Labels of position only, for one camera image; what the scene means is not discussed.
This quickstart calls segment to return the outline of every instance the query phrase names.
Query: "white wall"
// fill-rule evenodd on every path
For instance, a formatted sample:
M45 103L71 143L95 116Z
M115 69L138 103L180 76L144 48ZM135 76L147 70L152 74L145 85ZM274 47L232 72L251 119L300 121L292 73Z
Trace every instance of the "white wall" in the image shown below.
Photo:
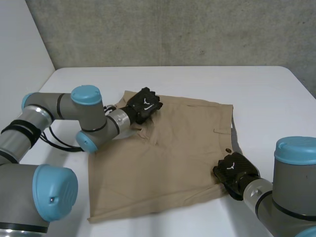
M55 71L24 0L0 0L0 130Z

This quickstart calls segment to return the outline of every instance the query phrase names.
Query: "white table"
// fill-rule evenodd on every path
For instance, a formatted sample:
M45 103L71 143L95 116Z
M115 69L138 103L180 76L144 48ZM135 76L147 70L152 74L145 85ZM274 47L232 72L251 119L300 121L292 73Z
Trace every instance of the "white table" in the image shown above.
M316 100L283 67L66 68L54 72L41 92L70 93L92 84L103 103L114 104L125 90L149 87L161 95L184 96L234 105L238 141L263 178L273 179L276 141L285 136L316 136ZM53 130L75 144L76 121L55 121ZM223 197L203 204L134 219L89 224L86 153L67 153L42 141L22 163L63 165L79 180L78 199L69 216L51 223L48 237L268 237L243 202Z

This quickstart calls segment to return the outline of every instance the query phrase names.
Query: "khaki pants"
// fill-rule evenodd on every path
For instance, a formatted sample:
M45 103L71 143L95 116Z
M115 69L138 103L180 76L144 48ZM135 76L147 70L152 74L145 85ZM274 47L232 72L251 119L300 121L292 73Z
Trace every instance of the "khaki pants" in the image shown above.
M135 93L126 91L123 107ZM91 223L206 202L224 194L211 173L233 152L232 105L161 96L137 133L89 157Z

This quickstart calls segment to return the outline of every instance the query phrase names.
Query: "light blue joint cap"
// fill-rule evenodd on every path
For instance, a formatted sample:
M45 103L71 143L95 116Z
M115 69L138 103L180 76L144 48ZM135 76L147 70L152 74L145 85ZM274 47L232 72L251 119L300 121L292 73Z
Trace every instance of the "light blue joint cap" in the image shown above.
M294 165L316 164L316 138L281 138L276 143L275 159Z
M315 237L316 236L316 227L311 227L307 230L300 232L296 237Z
M71 212L78 179L71 169L42 164L35 170L32 191L39 215L45 221L57 221Z
M71 92L71 99L80 105L96 105L102 101L102 96L97 87L82 85Z
M94 142L85 135L82 131L79 131L76 135L76 141L78 142L79 146L88 153L93 153L98 150L97 146Z
M34 94L34 93L27 94L26 96L23 97L23 99L22 99L22 105L21 105L22 110L25 108L26 100L27 100L28 97L29 97L30 95L32 95L32 94Z

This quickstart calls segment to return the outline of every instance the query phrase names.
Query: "beige fabric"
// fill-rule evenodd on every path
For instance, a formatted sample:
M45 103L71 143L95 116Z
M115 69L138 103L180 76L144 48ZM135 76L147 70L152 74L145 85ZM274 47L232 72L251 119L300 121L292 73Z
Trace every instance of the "beige fabric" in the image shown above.
M117 106L135 93L126 91ZM161 96L137 133L89 157L90 222L135 217L209 201L224 188L211 174L232 150L233 106Z

